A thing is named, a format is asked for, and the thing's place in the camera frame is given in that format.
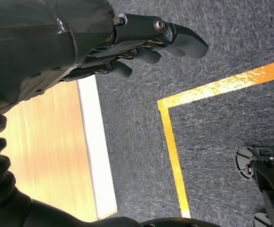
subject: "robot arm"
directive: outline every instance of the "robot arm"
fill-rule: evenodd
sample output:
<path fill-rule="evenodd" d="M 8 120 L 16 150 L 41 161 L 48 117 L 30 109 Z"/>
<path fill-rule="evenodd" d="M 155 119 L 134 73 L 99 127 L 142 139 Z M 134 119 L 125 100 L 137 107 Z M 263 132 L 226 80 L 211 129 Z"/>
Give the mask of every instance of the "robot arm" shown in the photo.
<path fill-rule="evenodd" d="M 106 0 L 0 0 L 0 131 L 6 124 L 2 114 L 18 102 L 43 94 L 61 81 L 94 73 L 130 76 L 131 69 L 119 59 L 156 63 L 161 49 L 201 58 L 208 45 L 188 28 L 158 17 L 116 17 Z M 5 145 L 0 138 L 0 152 Z M 129 218 L 81 222 L 20 193 L 8 171 L 9 166 L 10 160 L 0 154 L 0 226 L 150 226 Z M 164 226 L 170 221 L 185 227 L 214 226 L 184 218 L 155 223 Z"/>

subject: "wooden floor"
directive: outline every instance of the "wooden floor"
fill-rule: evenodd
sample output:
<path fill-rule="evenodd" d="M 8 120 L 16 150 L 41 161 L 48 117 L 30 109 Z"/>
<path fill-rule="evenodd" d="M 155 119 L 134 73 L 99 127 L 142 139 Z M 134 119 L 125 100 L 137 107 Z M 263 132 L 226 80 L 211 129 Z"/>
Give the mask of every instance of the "wooden floor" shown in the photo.
<path fill-rule="evenodd" d="M 97 220 L 79 92 L 60 83 L 5 114 L 2 154 L 20 191 L 83 221 Z"/>

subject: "metal screw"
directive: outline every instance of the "metal screw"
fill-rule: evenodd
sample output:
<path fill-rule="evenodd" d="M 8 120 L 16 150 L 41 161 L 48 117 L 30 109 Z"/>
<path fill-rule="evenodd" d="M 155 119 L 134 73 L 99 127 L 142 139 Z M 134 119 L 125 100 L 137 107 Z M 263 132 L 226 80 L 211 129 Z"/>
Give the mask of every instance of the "metal screw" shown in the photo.
<path fill-rule="evenodd" d="M 124 19 L 121 17 L 114 17 L 112 19 L 112 24 L 115 26 L 123 25 L 124 23 L 125 23 Z"/>
<path fill-rule="evenodd" d="M 249 165 L 249 164 L 248 165 L 246 165 L 246 168 L 248 169 L 248 173 L 249 175 L 251 175 L 251 174 L 252 174 L 254 172 L 253 167 L 251 166 L 251 165 Z"/>
<path fill-rule="evenodd" d="M 156 31 L 159 33 L 164 33 L 166 30 L 165 22 L 161 18 L 156 18 L 154 21 L 154 27 Z"/>

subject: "white edge strip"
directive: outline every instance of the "white edge strip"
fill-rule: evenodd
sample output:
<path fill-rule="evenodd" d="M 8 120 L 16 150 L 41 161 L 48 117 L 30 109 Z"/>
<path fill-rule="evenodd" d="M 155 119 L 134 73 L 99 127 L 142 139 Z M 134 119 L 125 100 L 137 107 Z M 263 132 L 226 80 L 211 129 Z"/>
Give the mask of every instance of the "white edge strip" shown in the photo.
<path fill-rule="evenodd" d="M 108 217 L 117 212 L 117 203 L 95 75 L 78 85 L 97 218 Z"/>

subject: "yellow tape line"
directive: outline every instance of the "yellow tape line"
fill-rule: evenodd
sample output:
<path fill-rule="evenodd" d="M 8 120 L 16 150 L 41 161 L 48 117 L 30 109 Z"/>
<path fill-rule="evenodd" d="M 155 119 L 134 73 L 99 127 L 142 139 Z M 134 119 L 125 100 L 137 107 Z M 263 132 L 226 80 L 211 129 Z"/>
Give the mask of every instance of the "yellow tape line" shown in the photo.
<path fill-rule="evenodd" d="M 163 128 L 165 133 L 171 164 L 173 169 L 177 193 L 183 217 L 190 218 L 190 211 L 168 109 L 272 80 L 274 80 L 274 63 L 205 84 L 158 101 L 158 107 L 162 118 Z"/>

